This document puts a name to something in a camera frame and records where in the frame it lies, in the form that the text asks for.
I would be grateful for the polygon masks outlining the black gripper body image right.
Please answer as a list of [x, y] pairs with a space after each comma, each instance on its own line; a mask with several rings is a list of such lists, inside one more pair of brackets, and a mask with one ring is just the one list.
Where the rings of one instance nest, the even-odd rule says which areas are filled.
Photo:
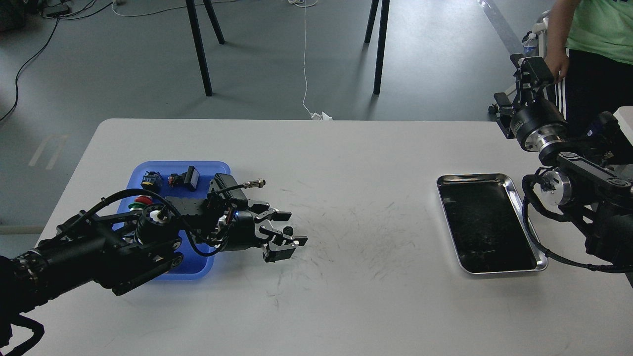
[[516, 93], [504, 109], [504, 136], [515, 139], [525, 151], [563, 151], [567, 122], [542, 90]]

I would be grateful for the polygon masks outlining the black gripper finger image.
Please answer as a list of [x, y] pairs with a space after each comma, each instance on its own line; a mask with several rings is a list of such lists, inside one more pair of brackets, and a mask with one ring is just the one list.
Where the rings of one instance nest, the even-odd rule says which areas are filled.
[[250, 212], [254, 216], [255, 223], [262, 223], [266, 220], [287, 222], [292, 216], [291, 212], [280, 211], [266, 201], [253, 201], [250, 205]]
[[516, 68], [516, 99], [536, 99], [544, 95], [546, 88], [554, 85], [555, 79], [543, 57], [512, 54], [509, 59]]
[[262, 239], [261, 249], [265, 262], [277, 262], [292, 257], [296, 248], [305, 246], [307, 236], [286, 236], [273, 225], [260, 225], [258, 236]]
[[506, 139], [515, 139], [515, 134], [511, 130], [511, 120], [515, 115], [515, 108], [508, 95], [504, 92], [496, 92], [493, 95], [495, 104], [493, 104], [493, 114], [497, 116], [497, 124]]

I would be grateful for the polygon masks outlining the black robot arm image left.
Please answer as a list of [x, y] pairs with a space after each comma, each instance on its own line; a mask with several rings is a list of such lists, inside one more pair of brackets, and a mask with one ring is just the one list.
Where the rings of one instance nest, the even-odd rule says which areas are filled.
[[296, 236], [290, 226], [275, 228], [274, 222], [289, 221], [291, 212], [244, 194], [265, 184], [263, 179], [239, 184], [217, 173], [203, 199], [125, 189], [69, 218], [36, 248], [2, 257], [1, 346], [9, 345], [18, 326], [33, 334], [9, 354], [32, 349], [45, 327], [25, 313], [72, 289], [93, 281], [120, 296], [177, 268], [185, 259], [181, 232], [202, 257], [260, 248], [265, 262], [289, 259], [308, 238]]

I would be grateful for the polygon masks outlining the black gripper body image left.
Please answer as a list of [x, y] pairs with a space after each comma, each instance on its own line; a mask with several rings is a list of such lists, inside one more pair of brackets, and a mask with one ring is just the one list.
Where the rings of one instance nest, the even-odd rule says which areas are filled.
[[230, 223], [223, 227], [226, 243], [221, 252], [242, 251], [251, 247], [260, 248], [269, 242], [270, 237], [260, 232], [255, 216], [267, 211], [271, 205], [265, 201], [248, 201], [246, 208], [240, 208], [231, 214]]

